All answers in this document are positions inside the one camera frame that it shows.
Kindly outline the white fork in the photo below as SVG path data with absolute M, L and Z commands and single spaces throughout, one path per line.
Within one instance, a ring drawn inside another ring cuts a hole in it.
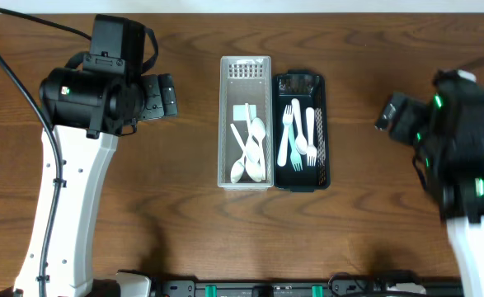
M 288 133 L 289 127 L 293 123 L 294 114 L 293 107 L 291 105 L 286 105 L 284 109 L 284 114 L 282 117 L 283 132 L 280 139 L 280 146 L 277 156 L 277 165 L 283 167 L 286 164 L 287 158 L 287 147 L 288 147 Z
M 312 107 L 308 107 L 305 111 L 307 129 L 308 129 L 308 147 L 307 147 L 307 160 L 308 166 L 314 167 L 317 161 L 317 148 L 314 145 L 314 132 L 315 132 L 315 111 Z

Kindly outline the white spoon bowl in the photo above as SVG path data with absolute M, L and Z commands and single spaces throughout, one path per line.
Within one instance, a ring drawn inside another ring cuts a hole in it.
M 230 172 L 231 183 L 238 183 L 245 172 L 245 158 L 246 154 L 242 156 L 233 164 Z
M 247 123 L 247 141 L 246 141 L 246 153 L 248 159 L 252 163 L 258 163 L 260 161 L 260 154 L 258 153 L 258 144 L 254 141 L 252 137 L 251 129 L 251 109 L 248 103 L 245 104 L 246 108 L 246 123 Z

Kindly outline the white spoon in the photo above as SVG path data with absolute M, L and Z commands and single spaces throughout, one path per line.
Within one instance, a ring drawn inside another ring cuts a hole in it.
M 293 98 L 291 101 L 291 105 L 293 108 L 294 121 L 297 128 L 297 136 L 295 138 L 296 149 L 301 155 L 305 155 L 307 153 L 308 143 L 305 136 L 303 135 L 302 117 L 301 117 L 299 100 L 297 98 Z
M 233 132 L 233 135 L 234 135 L 236 141 L 238 142 L 240 148 L 242 149 L 242 153 L 245 153 L 246 154 L 246 158 L 245 158 L 245 172 L 247 172 L 247 174 L 249 175 L 249 177 L 254 182 L 261 182 L 262 179 L 261 179 L 261 170 L 260 170 L 259 164 L 258 163 L 252 163 L 248 159 L 247 153 L 246 153 L 246 146 L 242 142 L 241 135 L 239 134 L 239 132 L 238 132 L 235 124 L 231 124 L 230 127 L 231 127 L 231 130 Z

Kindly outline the pale green fork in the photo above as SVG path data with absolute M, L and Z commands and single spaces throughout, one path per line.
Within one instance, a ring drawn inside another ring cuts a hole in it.
M 295 172 L 301 172 L 303 170 L 303 162 L 300 153 L 296 149 L 295 139 L 294 139 L 294 127 L 291 125 L 289 127 L 289 146 L 291 148 L 291 152 L 289 155 L 289 159 L 292 165 L 292 168 Z

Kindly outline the white spoon crossing diagonal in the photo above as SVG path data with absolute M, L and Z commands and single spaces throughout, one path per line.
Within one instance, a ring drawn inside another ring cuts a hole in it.
M 263 139 L 266 136 L 265 124 L 260 118 L 255 117 L 251 123 L 251 129 L 252 129 L 253 136 L 257 140 L 259 150 L 260 150 L 261 179 L 265 180 L 266 178 L 265 157 L 264 157 L 264 150 L 263 150 Z

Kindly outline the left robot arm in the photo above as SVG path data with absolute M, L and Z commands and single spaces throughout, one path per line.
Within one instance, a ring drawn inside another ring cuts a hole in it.
M 171 74 L 57 68 L 40 85 L 52 134 L 42 136 L 43 171 L 31 241 L 13 287 L 2 296 L 150 296 L 153 280 L 92 272 L 101 190 L 126 125 L 177 113 Z

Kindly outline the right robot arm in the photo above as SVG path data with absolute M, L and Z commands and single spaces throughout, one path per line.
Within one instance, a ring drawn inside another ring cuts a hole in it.
M 484 87 L 461 69 L 439 71 L 425 103 L 388 96 L 377 130 L 414 150 L 422 188 L 439 208 L 466 296 L 484 296 Z

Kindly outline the white label in basket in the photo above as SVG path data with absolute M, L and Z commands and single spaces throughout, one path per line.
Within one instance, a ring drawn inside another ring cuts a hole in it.
M 257 117 L 256 105 L 250 105 L 250 119 L 253 120 Z M 245 121 L 247 118 L 247 109 L 244 105 L 234 105 L 233 106 L 233 120 L 234 121 Z

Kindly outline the clear plastic basket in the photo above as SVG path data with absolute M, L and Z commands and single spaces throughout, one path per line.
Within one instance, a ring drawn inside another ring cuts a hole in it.
M 231 183 L 233 164 L 242 156 L 230 125 L 235 124 L 246 146 L 246 121 L 233 120 L 234 105 L 256 105 L 257 117 L 265 124 L 263 139 L 266 178 L 253 181 L 244 172 L 238 183 Z M 223 56 L 220 60 L 218 186 L 225 190 L 265 191 L 274 185 L 272 128 L 271 57 Z

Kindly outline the black plastic basket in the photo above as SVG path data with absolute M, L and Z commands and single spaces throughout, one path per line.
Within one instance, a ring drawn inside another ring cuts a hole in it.
M 289 155 L 291 148 L 287 147 L 286 164 L 279 167 L 273 165 L 275 186 L 292 192 L 313 192 L 323 190 L 330 186 L 330 163 L 329 146 L 327 132 L 327 103 L 326 103 L 326 84 L 322 75 L 309 70 L 289 70 L 280 73 L 272 80 L 272 115 L 273 115 L 273 145 L 274 157 L 277 161 L 280 139 L 283 132 L 282 117 L 286 105 L 291 105 L 293 98 L 297 98 L 300 103 L 302 117 L 303 135 L 308 137 L 307 121 L 305 111 L 312 107 L 315 111 L 315 132 L 314 145 L 317 148 L 317 161 L 314 167 L 308 166 L 307 155 L 301 155 L 303 170 L 295 172 L 292 168 Z M 294 139 L 297 136 L 295 122 Z

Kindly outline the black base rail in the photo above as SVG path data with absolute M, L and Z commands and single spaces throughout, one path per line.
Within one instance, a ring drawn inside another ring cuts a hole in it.
M 463 297 L 455 278 L 422 278 L 413 271 L 389 271 L 376 276 L 338 272 L 327 280 L 197 280 L 148 277 L 121 271 L 110 296 L 145 297 L 340 297 L 431 296 Z

